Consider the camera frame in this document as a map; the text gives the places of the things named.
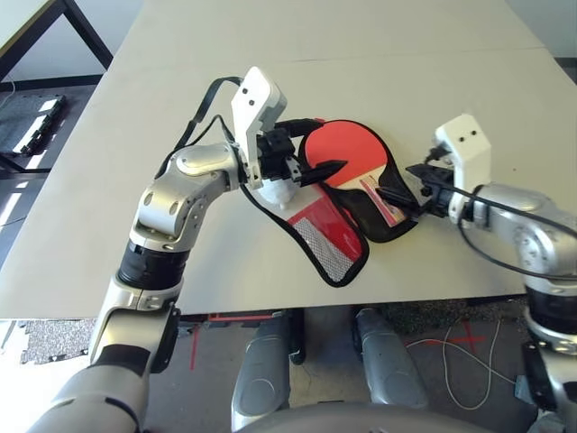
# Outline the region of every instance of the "white cable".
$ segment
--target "white cable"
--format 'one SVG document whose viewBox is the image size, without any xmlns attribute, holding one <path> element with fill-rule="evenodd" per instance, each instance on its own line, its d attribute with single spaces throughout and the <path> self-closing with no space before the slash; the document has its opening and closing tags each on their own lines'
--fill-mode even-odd
<svg viewBox="0 0 577 433">
<path fill-rule="evenodd" d="M 491 376 L 493 374 L 495 374 L 496 376 L 498 376 L 499 378 L 503 379 L 506 382 L 515 384 L 515 381 L 509 379 L 507 376 L 499 373 L 498 371 L 494 370 L 492 368 L 492 359 L 493 359 L 493 352 L 495 350 L 495 342 L 497 341 L 497 336 L 499 335 L 499 330 L 500 330 L 500 325 L 501 325 L 501 321 L 499 320 L 497 322 L 497 328 L 495 329 L 495 335 L 493 336 L 493 339 L 491 341 L 490 344 L 490 351 L 489 351 L 489 365 L 485 364 L 481 359 L 479 359 L 477 356 L 467 352 L 465 349 L 463 349 L 462 347 L 460 347 L 459 345 L 455 345 L 453 343 L 450 343 L 447 341 L 447 339 L 449 338 L 449 334 L 451 333 L 451 329 L 453 327 L 449 327 L 449 329 L 447 329 L 447 333 L 444 336 L 444 340 L 438 340 L 436 338 L 424 338 L 422 340 L 418 340 L 415 341 L 409 345 L 407 345 L 407 348 L 412 347 L 413 345 L 420 345 L 422 343 L 426 343 L 426 342 L 435 342 L 435 343 L 440 343 L 443 345 L 443 367 L 444 367 L 444 382 L 446 384 L 447 387 L 447 391 L 449 392 L 449 396 L 451 397 L 451 399 L 453 400 L 453 402 L 459 406 L 461 409 L 463 410 L 477 410 L 478 408 L 480 408 L 483 404 L 485 404 L 485 402 L 487 401 L 487 399 L 489 398 L 489 393 L 490 393 L 490 385 L 491 385 Z M 449 383 L 449 369 L 447 366 L 447 361 L 446 361 L 446 352 L 445 352 L 445 348 L 447 346 L 451 346 L 454 347 L 455 349 L 460 350 L 461 352 L 463 352 L 464 354 L 468 355 L 470 358 L 474 359 L 477 363 L 481 364 L 483 367 L 485 367 L 487 369 L 487 371 L 489 372 L 489 377 L 487 380 L 487 391 L 485 392 L 484 397 L 482 398 L 482 400 L 475 404 L 474 406 L 464 406 L 463 404 L 461 404 L 456 397 L 453 394 L 453 390 L 451 389 L 451 385 Z"/>
<path fill-rule="evenodd" d="M 8 102 L 8 99 L 10 99 L 12 97 L 12 95 L 14 93 L 16 93 L 16 84 L 14 83 L 14 79 L 10 76 L 10 74 L 6 74 L 6 76 L 10 79 L 10 82 L 12 83 L 12 92 L 10 92 L 10 95 L 8 95 L 7 97 L 4 98 L 4 100 L 0 103 L 0 109 L 2 109 L 2 107 L 4 106 L 4 104 L 6 102 Z"/>
</svg>

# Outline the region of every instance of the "red paddle face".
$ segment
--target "red paddle face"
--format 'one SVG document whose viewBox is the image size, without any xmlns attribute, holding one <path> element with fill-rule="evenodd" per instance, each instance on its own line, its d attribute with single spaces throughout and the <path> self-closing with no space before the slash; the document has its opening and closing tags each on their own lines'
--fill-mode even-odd
<svg viewBox="0 0 577 433">
<path fill-rule="evenodd" d="M 384 170 L 387 165 L 387 154 L 380 141 L 366 128 L 344 120 L 329 122 L 311 133 L 305 154 L 311 167 L 328 160 L 348 161 L 325 181 L 333 188 L 379 167 Z"/>
</svg>

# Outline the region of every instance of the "white wall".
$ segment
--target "white wall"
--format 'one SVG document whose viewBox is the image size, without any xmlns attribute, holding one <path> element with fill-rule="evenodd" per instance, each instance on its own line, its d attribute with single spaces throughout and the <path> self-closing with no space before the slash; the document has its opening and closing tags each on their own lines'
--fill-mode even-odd
<svg viewBox="0 0 577 433">
<path fill-rule="evenodd" d="M 554 57 L 577 57 L 577 0 L 507 0 L 507 3 Z"/>
<path fill-rule="evenodd" d="M 120 47 L 142 6 L 142 0 L 76 2 L 113 54 Z M 92 51 L 80 39 L 68 20 L 61 16 L 16 64 L 10 76 L 18 81 L 103 72 L 104 68 Z"/>
</svg>

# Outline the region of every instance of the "table surface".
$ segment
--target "table surface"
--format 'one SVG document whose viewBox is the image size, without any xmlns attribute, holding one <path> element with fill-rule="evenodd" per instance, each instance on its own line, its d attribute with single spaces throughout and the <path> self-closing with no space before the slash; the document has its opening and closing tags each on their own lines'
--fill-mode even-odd
<svg viewBox="0 0 577 433">
<path fill-rule="evenodd" d="M 0 56 L 55 0 L 0 0 Z"/>
<path fill-rule="evenodd" d="M 577 87 L 502 0 L 149 0 L 5 262 L 1 318 L 97 314 L 138 199 L 206 87 L 251 65 L 287 96 L 283 118 L 365 123 L 399 167 L 423 159 L 437 126 L 473 114 L 493 145 L 495 181 L 577 213 Z M 214 103 L 228 122 L 233 94 L 225 87 Z M 208 209 L 179 305 L 204 313 L 522 290 L 434 217 L 371 244 L 358 277 L 332 288 L 235 191 Z"/>
</svg>

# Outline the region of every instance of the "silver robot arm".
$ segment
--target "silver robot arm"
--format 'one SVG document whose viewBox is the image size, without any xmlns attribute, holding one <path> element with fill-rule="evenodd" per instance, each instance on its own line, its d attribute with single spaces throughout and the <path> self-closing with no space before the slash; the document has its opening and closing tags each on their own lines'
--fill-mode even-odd
<svg viewBox="0 0 577 433">
<path fill-rule="evenodd" d="M 577 217 L 558 209 L 543 194 L 489 184 L 478 196 L 577 230 Z M 514 245 L 524 270 L 569 276 L 562 280 L 524 275 L 528 300 L 525 319 L 532 341 L 522 350 L 534 401 L 542 409 L 556 411 L 567 433 L 576 433 L 577 238 L 478 201 L 472 219 L 477 227 Z"/>
<path fill-rule="evenodd" d="M 248 183 L 259 186 L 257 134 L 274 126 L 285 105 L 276 85 L 252 68 L 233 102 L 241 143 L 185 147 L 171 155 L 142 194 L 96 322 L 91 365 L 66 383 L 31 432 L 141 431 L 149 376 L 166 368 L 175 345 L 182 274 L 205 212 L 249 176 Z M 269 170 L 272 177 L 289 173 Z"/>
<path fill-rule="evenodd" d="M 529 388 L 539 407 L 556 411 L 566 432 L 577 433 L 577 216 L 541 193 L 491 183 L 490 143 L 471 115 L 437 128 L 435 141 L 425 163 L 407 168 L 431 197 L 409 212 L 449 217 L 478 253 L 466 229 L 492 232 L 515 248 L 517 267 L 498 264 L 524 274 Z M 448 168 L 429 164 L 441 159 Z M 381 195 L 392 204 L 398 198 L 385 189 Z"/>
</svg>

